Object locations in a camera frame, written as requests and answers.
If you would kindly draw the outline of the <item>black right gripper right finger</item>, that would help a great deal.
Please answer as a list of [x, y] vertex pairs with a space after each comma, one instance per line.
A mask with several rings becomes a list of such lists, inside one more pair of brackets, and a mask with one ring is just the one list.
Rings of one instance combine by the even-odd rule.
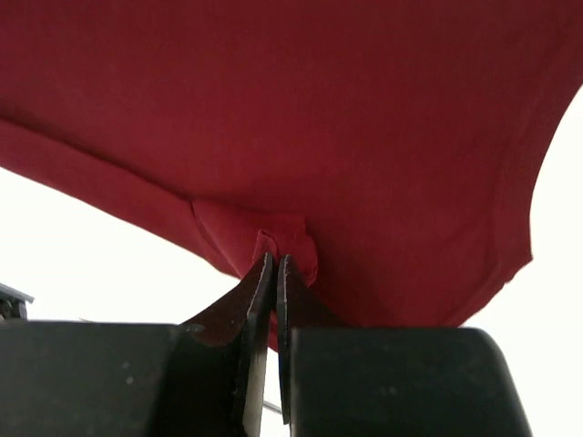
[[354, 328], [279, 264], [284, 422], [294, 436], [528, 436], [505, 357], [484, 331]]

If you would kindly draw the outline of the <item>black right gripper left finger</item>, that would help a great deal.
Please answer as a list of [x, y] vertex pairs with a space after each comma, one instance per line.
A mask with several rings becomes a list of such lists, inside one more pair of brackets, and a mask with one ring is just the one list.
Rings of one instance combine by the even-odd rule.
[[8, 320], [4, 436], [257, 436], [273, 259], [186, 323]]

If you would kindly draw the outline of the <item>dark red t shirt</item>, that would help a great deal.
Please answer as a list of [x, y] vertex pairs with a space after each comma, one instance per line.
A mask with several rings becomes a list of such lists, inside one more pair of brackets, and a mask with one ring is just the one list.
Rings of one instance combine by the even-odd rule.
[[579, 1], [4, 1], [1, 165], [354, 326], [455, 326], [531, 260]]

